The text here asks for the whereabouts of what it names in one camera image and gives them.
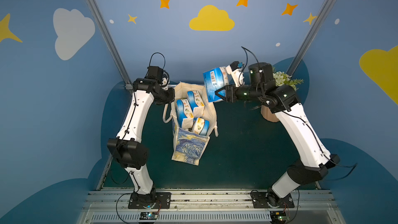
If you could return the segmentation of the canvas bag starry night print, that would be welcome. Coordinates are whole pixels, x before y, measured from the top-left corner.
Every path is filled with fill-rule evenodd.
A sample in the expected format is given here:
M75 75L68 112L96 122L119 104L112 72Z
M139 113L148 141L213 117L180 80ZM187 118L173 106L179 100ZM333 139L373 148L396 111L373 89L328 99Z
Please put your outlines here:
M179 83L174 91L175 100L163 113L163 121L173 127L172 160L197 166L210 135L218 135L216 109L202 85Z

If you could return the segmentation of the purple snail tissue pack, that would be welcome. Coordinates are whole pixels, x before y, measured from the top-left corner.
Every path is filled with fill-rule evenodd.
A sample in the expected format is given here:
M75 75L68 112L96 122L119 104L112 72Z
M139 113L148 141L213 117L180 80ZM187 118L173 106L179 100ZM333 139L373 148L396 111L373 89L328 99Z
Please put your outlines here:
M194 118L191 132L198 135L206 136L209 130L209 126L210 122L208 120L203 119L201 117Z

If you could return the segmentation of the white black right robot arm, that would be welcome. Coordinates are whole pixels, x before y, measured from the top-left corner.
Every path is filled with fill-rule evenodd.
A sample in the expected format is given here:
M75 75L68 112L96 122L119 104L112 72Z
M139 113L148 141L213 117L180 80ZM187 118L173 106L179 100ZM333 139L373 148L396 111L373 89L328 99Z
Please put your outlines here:
M234 83L216 90L215 95L226 102L258 100L283 124L300 156L267 191L267 204L277 208L301 185L322 180L329 169L338 165L340 158L331 154L319 140L293 87L276 85L269 63L249 66L249 85L244 85L243 68L238 61L227 66L226 72Z

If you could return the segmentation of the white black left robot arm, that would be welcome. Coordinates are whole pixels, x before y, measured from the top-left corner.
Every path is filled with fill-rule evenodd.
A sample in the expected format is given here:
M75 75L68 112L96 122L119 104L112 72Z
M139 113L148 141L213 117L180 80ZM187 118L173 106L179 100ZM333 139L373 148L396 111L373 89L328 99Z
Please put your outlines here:
M132 99L123 125L115 138L109 139L107 148L112 157L128 173L134 191L130 196L129 208L154 208L159 201L154 183L149 176L147 161L148 148L142 144L142 131L148 111L153 103L169 104L174 91L168 90L166 78L139 78L133 84Z

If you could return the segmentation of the artificial white flower plant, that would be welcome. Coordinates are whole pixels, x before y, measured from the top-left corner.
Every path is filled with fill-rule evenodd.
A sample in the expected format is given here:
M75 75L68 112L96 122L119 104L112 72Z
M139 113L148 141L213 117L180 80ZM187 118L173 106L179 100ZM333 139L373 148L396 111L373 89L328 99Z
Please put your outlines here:
M292 76L282 71L277 71L275 67L273 69L273 78L275 79L276 86L288 85L291 86L295 91L298 89L297 85L301 85L303 79L292 79Z

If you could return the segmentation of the left green circuit board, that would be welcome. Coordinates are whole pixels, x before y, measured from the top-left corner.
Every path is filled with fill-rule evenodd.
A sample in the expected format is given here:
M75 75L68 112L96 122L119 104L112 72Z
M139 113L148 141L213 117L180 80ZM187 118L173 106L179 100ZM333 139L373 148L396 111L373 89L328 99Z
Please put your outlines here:
M140 220L157 220L158 216L157 212L141 212Z

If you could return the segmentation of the green circuit board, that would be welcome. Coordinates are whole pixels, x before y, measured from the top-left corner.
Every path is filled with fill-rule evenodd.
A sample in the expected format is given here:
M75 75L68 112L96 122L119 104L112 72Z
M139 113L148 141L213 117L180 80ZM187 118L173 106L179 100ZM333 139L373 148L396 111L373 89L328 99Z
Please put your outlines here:
M157 212L141 212L140 220L157 220L158 216Z
M285 212L270 212L271 224L285 224L288 221L287 214Z

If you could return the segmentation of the right green circuit board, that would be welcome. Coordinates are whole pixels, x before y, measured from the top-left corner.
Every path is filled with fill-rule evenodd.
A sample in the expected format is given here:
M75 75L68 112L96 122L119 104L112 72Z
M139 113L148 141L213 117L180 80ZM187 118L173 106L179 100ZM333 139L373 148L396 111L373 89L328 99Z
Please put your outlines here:
M288 221L287 214L285 212L270 212L271 224L285 224Z

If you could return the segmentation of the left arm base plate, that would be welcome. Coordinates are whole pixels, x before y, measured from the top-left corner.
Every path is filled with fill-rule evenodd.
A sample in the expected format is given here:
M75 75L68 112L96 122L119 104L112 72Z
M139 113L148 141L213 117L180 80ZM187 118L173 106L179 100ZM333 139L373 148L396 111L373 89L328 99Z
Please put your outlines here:
M152 192L146 195L132 193L128 209L169 209L171 196L170 192Z

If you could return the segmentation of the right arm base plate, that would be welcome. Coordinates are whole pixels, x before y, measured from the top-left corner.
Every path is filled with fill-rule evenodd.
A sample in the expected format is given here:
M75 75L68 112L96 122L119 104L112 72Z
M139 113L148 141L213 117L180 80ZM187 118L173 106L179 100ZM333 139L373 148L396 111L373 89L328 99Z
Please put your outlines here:
M261 192L253 190L250 192L250 197L254 208L294 208L294 202L291 194L284 198L278 197L273 192Z

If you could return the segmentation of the aluminium rail frame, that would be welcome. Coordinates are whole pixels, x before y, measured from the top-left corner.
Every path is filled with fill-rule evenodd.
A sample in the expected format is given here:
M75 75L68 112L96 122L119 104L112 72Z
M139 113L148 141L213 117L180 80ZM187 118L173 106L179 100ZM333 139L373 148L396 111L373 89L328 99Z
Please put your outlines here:
M294 208L254 208L250 189L158 189L170 192L169 209L128 209L129 189L89 192L79 224L270 224L270 212L285 212L286 224L343 224L329 190L295 190ZM140 220L141 212L157 212L157 220Z

